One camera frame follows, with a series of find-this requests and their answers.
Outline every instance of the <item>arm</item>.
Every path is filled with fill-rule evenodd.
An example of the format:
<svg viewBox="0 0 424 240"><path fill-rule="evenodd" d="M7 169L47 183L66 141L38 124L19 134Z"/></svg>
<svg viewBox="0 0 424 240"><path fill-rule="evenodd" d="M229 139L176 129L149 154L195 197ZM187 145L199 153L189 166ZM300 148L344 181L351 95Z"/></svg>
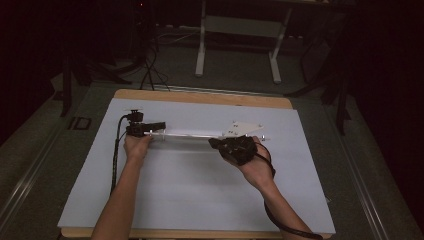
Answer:
<svg viewBox="0 0 424 240"><path fill-rule="evenodd" d="M255 142L260 143L257 137L253 137L253 139ZM257 147L258 154L262 155L266 159L270 159L268 151L266 151L260 145L257 145ZM259 190L275 219L290 228L304 232L311 232L309 227L296 214L296 212L291 208L289 203L280 193L280 190L273 180L271 169L264 160L255 156L250 162L242 166L234 166L236 166L243 173L246 180L252 186ZM280 232L284 239L305 239L301 236L297 236L282 230Z"/></svg>
<svg viewBox="0 0 424 240"><path fill-rule="evenodd" d="M124 148L127 162L99 220L97 220L91 239L128 239L134 215L140 169L143 166L150 140L150 136L143 138L127 136L125 138Z"/></svg>

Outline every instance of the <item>white paper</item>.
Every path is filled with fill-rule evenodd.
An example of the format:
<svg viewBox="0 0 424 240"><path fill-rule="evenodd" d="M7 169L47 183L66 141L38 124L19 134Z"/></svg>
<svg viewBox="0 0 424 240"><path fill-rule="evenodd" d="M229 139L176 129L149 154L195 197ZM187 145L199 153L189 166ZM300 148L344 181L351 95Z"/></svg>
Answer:
<svg viewBox="0 0 424 240"><path fill-rule="evenodd" d="M144 122L166 122L167 133L221 135L233 121L264 126L255 131L277 170L275 182L314 232L335 233L296 110L113 99L64 208L59 227L94 227L108 197L119 118L143 108ZM127 123L123 121L121 132ZM118 173L125 163L119 148ZM137 189L133 228L278 231L260 193L223 161L207 140L150 144Z"/></svg>

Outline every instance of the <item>floor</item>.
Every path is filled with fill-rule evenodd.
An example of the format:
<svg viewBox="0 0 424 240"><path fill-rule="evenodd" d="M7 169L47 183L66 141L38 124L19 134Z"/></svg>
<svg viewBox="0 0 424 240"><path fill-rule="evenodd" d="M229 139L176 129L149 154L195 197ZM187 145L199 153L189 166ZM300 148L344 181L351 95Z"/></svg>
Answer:
<svg viewBox="0 0 424 240"><path fill-rule="evenodd" d="M306 85L299 65L301 39L288 39L278 57L283 83L272 82L267 52L209 42L203 77L195 77L196 36L160 38L156 90L207 91L283 97ZM56 239L67 196L114 92L140 87L146 69L122 77L131 85L96 78L73 84L73 107L60 118L61 102L49 99L0 149L1 239ZM60 82L57 76L52 82ZM151 89L144 84L144 89ZM349 97L346 135L338 133L335 104L322 105L323 89L290 99L302 125L337 233L332 239L423 239L394 183L355 99ZM92 120L88 130L69 128L73 117Z"/></svg>

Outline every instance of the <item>hand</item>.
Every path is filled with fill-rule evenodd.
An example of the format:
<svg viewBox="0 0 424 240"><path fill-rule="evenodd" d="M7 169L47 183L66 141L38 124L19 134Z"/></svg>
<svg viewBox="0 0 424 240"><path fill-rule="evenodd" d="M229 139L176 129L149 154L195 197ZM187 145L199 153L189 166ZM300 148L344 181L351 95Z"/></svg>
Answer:
<svg viewBox="0 0 424 240"><path fill-rule="evenodd" d="M134 162L141 168L151 139L151 136L137 138L127 135L124 143L125 153L127 154L127 162Z"/></svg>
<svg viewBox="0 0 424 240"><path fill-rule="evenodd" d="M256 143L260 143L258 137L256 136L253 136L253 140ZM270 155L268 151L260 144L256 144L256 146L258 148L258 154L269 160ZM227 162L236 166L243 173L244 178L246 178L246 180L259 191L267 187L270 183L274 182L271 168L263 159L257 156L242 166L233 164L228 160Z"/></svg>

